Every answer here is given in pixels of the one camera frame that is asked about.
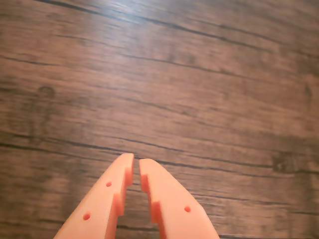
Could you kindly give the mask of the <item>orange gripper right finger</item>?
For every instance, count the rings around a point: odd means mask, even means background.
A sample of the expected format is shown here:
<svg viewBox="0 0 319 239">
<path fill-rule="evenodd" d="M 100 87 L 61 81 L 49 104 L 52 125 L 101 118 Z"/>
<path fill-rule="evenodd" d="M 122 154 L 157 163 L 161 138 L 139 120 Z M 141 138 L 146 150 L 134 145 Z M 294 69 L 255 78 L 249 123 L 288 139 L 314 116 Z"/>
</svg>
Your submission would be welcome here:
<svg viewBox="0 0 319 239">
<path fill-rule="evenodd" d="M 164 167 L 152 159 L 139 160 L 139 166 L 151 221 L 162 239 L 219 238 L 204 208 Z"/>
</svg>

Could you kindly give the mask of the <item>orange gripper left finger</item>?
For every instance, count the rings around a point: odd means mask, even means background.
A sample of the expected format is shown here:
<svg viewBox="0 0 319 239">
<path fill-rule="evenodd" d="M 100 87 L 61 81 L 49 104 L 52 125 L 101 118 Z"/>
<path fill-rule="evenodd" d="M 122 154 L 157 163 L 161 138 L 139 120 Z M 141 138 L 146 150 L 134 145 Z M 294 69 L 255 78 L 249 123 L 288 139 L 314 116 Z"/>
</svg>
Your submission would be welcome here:
<svg viewBox="0 0 319 239">
<path fill-rule="evenodd" d="M 133 183 L 134 155 L 120 155 L 102 174 L 55 235 L 56 239 L 114 239 Z"/>
</svg>

